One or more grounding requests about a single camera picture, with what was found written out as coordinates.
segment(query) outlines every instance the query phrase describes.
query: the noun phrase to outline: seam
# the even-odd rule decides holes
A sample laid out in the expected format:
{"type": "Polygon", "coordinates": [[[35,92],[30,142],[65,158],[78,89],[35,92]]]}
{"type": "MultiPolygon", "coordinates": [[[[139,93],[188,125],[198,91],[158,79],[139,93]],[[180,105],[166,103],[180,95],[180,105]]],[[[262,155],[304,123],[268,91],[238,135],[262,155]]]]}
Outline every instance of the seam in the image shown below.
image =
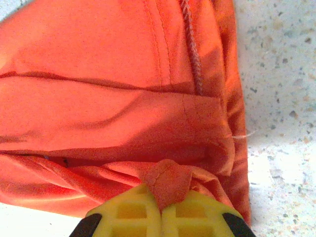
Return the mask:
{"type": "Polygon", "coordinates": [[[154,22],[153,22],[152,15],[151,15],[151,13],[149,11],[149,8],[148,8],[147,0],[143,0],[143,2],[144,2],[144,5],[145,5],[145,11],[149,15],[149,19],[150,19],[150,22],[151,22],[152,31],[153,31],[153,35],[154,35],[154,39],[155,39],[155,43],[156,43],[156,49],[157,49],[157,53],[158,53],[159,73],[160,73],[160,88],[162,89],[162,78],[161,78],[162,72],[161,72],[161,64],[160,64],[160,53],[159,53],[159,48],[158,48],[157,36],[155,34],[155,29],[154,29],[154,22]]]}
{"type": "Polygon", "coordinates": [[[158,174],[158,176],[155,178],[155,181],[153,183],[153,190],[155,190],[155,187],[156,187],[156,183],[158,181],[158,179],[165,173],[169,170],[170,167],[172,167],[173,164],[170,164],[168,165],[161,173],[158,174]]]}
{"type": "Polygon", "coordinates": [[[165,42],[166,48],[167,48],[168,67],[169,67],[169,82],[170,82],[171,88],[173,89],[173,85],[172,85],[172,81],[171,81],[171,66],[170,66],[170,57],[169,57],[169,47],[168,47],[168,44],[167,44],[166,35],[165,35],[165,33],[164,33],[165,29],[164,29],[163,22],[162,22],[162,19],[161,19],[161,14],[160,14],[159,9],[158,9],[158,6],[157,6],[157,1],[156,1],[156,0],[154,0],[154,1],[155,1],[155,4],[156,4],[156,8],[157,8],[157,12],[158,12],[158,15],[159,15],[159,19],[160,19],[160,22],[161,22],[161,27],[162,27],[162,33],[163,33],[164,42],[165,42]]]}
{"type": "Polygon", "coordinates": [[[183,112],[184,112],[184,115],[186,116],[186,120],[187,120],[187,123],[188,125],[191,127],[191,129],[193,130],[194,132],[194,138],[196,139],[197,138],[197,130],[195,129],[195,127],[191,124],[191,121],[189,120],[188,118],[188,115],[187,115],[187,111],[186,111],[186,108],[185,108],[185,105],[184,105],[184,96],[185,94],[182,95],[182,107],[183,107],[183,112]]]}
{"type": "Polygon", "coordinates": [[[199,120],[199,121],[201,121],[201,116],[199,115],[199,112],[198,112],[198,108],[197,108],[197,104],[196,104],[196,100],[195,100],[195,98],[193,99],[193,103],[194,103],[194,108],[195,108],[195,111],[196,111],[196,114],[197,114],[198,120],[199,120]]]}

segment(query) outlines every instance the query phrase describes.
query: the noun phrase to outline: drawstring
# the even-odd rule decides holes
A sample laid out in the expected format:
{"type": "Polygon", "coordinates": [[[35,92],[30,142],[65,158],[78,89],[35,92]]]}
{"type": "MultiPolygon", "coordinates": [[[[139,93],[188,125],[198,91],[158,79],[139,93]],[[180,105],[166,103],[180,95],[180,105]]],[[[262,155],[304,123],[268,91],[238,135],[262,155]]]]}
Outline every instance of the drawstring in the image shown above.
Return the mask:
{"type": "Polygon", "coordinates": [[[194,79],[195,91],[197,95],[203,95],[201,62],[199,59],[197,45],[193,36],[192,16],[190,11],[189,0],[181,0],[181,10],[184,18],[186,41],[189,58],[191,62],[192,74],[194,79]]]}

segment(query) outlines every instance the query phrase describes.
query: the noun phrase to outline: speckled countertop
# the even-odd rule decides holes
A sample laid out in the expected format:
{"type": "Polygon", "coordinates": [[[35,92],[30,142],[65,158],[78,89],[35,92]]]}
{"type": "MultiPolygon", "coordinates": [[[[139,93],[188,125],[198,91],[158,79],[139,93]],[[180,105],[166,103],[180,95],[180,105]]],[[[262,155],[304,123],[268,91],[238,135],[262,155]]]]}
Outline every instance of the speckled countertop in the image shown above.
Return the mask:
{"type": "MultiPolygon", "coordinates": [[[[0,20],[25,0],[0,0],[0,20]]],[[[316,236],[316,1],[235,0],[257,237],[316,236]]],[[[0,204],[0,233],[69,236],[78,219],[0,204]]]]}

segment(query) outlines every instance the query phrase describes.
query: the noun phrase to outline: black plastic part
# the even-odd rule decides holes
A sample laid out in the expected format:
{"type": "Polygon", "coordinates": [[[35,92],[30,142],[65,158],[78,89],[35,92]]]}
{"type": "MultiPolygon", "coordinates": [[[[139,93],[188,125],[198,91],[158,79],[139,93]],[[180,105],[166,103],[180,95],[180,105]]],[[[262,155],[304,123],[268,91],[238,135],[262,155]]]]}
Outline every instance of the black plastic part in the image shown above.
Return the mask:
{"type": "Polygon", "coordinates": [[[231,213],[224,213],[223,217],[235,237],[256,237],[240,217],[231,213]]]}
{"type": "Polygon", "coordinates": [[[99,213],[83,218],[69,237],[92,237],[101,219],[102,215],[99,213]]]}

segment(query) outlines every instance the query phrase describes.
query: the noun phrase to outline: orange garment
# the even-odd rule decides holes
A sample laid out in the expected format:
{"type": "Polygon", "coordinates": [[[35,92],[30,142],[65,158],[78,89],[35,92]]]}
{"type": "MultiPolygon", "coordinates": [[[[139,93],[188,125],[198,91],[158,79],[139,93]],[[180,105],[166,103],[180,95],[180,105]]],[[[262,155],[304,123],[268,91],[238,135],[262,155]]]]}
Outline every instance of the orange garment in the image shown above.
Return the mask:
{"type": "Polygon", "coordinates": [[[83,217],[145,182],[250,222],[232,0],[36,0],[0,24],[0,116],[1,202],[83,217]]]}

